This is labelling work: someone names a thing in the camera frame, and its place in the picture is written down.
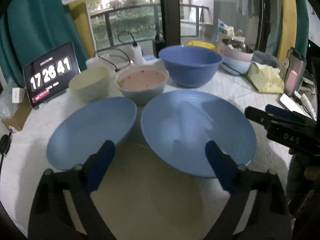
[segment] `smartphone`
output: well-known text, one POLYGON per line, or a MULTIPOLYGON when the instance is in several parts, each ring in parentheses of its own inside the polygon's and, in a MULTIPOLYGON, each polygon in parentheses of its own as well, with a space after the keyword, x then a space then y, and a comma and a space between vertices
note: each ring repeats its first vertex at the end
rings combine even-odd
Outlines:
POLYGON ((280 102, 291 112, 297 112, 307 116, 306 113, 297 105, 295 101, 289 98, 286 94, 283 94, 280 97, 280 102))

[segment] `light blue bowl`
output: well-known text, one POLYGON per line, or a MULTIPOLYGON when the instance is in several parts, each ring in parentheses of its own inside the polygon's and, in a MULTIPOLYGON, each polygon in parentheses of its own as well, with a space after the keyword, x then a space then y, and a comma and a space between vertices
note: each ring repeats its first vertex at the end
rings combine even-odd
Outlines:
POLYGON ((49 163, 59 170, 85 163, 106 140, 121 142, 136 116, 135 103, 122 97, 101 99, 79 109, 51 136, 47 147, 49 163))
POLYGON ((159 57, 171 79, 185 87, 200 87, 209 82, 222 62, 217 52, 196 46, 167 47, 159 57))
POLYGON ((246 74, 250 68, 250 64, 251 62, 247 62, 247 61, 242 61, 242 60, 236 60, 227 56, 224 56, 222 54, 222 67, 229 72, 230 74, 233 74, 235 76, 240 75, 238 72, 240 72, 241 74, 246 74))
POLYGON ((176 169, 206 178, 215 173, 205 155, 214 140, 237 164, 249 164, 257 141, 244 114, 214 95, 177 90, 151 100, 141 114, 141 129, 151 149, 176 169))

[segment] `white tablecloth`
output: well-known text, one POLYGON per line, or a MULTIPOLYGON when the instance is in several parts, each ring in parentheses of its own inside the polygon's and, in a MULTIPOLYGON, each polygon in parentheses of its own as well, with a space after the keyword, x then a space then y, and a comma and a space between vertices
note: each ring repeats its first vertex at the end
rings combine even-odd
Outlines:
MULTIPOLYGON (((169 81, 164 92, 177 89, 181 88, 169 81)), ((267 104, 279 106, 276 102, 277 95, 259 94, 244 78, 231 76, 220 69, 209 83, 196 90, 221 97, 242 112, 247 106, 261 110, 264 110, 267 104)), ((110 96, 121 96, 114 84, 110 86, 110 96)), ((42 104, 39 109, 32 110, 23 130, 12 136, 11 148, 2 168, 0 199, 7 213, 25 235, 27 235, 29 212, 41 175, 45 169, 52 168, 45 156, 47 143, 55 129, 82 106, 83 104, 67 90, 63 95, 42 104)), ((130 143, 145 144, 139 125, 140 114, 141 109, 138 110, 137 121, 127 139, 130 143)), ((249 168, 256 171, 274 168, 285 186, 291 159, 288 148, 269 141, 262 126, 255 123, 252 125, 257 136, 257 151, 249 168)), ((228 200, 228 194, 223 192, 216 179, 194 178, 194 180, 199 185, 204 209, 210 214, 209 223, 214 223, 228 200)), ((248 202, 252 202, 253 199, 254 197, 251 197, 248 202)), ((249 212, 250 205, 245 213, 248 215, 249 212)), ((243 216, 238 231, 243 229, 247 217, 243 216)))

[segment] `finger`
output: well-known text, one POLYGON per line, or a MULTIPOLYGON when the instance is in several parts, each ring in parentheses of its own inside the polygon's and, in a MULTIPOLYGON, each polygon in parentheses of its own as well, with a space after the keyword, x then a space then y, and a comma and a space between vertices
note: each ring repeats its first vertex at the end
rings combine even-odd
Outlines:
POLYGON ((293 149, 289 149, 289 154, 290 155, 295 155, 297 153, 296 150, 293 150, 293 149))
POLYGON ((320 167, 319 166, 309 166, 304 171, 304 176, 308 180, 312 180, 312 181, 320 180, 320 167))

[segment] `clock display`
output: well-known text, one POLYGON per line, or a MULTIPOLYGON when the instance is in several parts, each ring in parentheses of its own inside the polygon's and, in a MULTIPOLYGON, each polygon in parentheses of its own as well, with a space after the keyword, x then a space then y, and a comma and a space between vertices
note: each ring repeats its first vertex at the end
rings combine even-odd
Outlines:
POLYGON ((68 88, 79 74, 73 44, 68 42, 43 55, 23 69, 29 101, 36 107, 68 88))

